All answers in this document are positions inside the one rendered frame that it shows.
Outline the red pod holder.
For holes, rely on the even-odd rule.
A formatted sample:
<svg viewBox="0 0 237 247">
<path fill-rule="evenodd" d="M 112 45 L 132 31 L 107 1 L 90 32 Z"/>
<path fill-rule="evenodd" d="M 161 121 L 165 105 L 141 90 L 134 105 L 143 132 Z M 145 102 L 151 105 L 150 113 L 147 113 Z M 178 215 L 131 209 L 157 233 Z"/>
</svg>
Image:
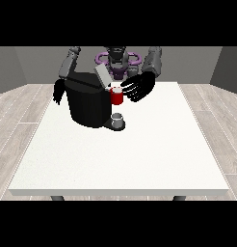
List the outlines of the red pod holder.
<svg viewBox="0 0 237 247">
<path fill-rule="evenodd" d="M 110 90 L 111 103 L 114 104 L 114 105 L 120 105 L 120 104 L 122 104 L 123 103 L 123 92 L 121 92 L 119 94 L 113 93 L 112 89 Z"/>
</svg>

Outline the black coffee machine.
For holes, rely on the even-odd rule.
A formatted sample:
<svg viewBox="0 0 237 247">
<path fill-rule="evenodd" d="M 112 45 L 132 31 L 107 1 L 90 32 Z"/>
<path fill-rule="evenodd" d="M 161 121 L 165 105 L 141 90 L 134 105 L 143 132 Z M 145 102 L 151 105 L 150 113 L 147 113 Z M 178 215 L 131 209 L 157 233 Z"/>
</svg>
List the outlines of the black coffee machine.
<svg viewBox="0 0 237 247">
<path fill-rule="evenodd" d="M 95 73 L 74 72 L 65 81 L 65 88 L 70 115 L 75 122 L 92 128 L 125 129 L 125 121 L 119 127 L 112 125 L 111 95 Z"/>
</svg>

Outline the pale grey machine lid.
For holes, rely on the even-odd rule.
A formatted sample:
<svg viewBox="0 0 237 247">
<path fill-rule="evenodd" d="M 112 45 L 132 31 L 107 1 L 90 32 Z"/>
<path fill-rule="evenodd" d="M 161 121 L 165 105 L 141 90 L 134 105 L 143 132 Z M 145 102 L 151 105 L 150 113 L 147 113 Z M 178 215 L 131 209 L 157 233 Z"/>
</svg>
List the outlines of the pale grey machine lid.
<svg viewBox="0 0 237 247">
<path fill-rule="evenodd" d="M 104 64 L 96 66 L 94 72 L 103 88 L 107 88 L 112 83 L 112 78 Z"/>
</svg>

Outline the small grey cup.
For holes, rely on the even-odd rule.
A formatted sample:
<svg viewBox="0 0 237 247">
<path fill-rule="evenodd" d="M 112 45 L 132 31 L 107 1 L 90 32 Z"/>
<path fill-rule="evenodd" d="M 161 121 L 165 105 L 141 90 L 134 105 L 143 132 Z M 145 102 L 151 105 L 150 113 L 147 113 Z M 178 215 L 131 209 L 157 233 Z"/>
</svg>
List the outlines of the small grey cup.
<svg viewBox="0 0 237 247">
<path fill-rule="evenodd" d="M 114 113 L 111 116 L 112 127 L 121 128 L 123 126 L 123 116 L 121 113 Z"/>
</svg>

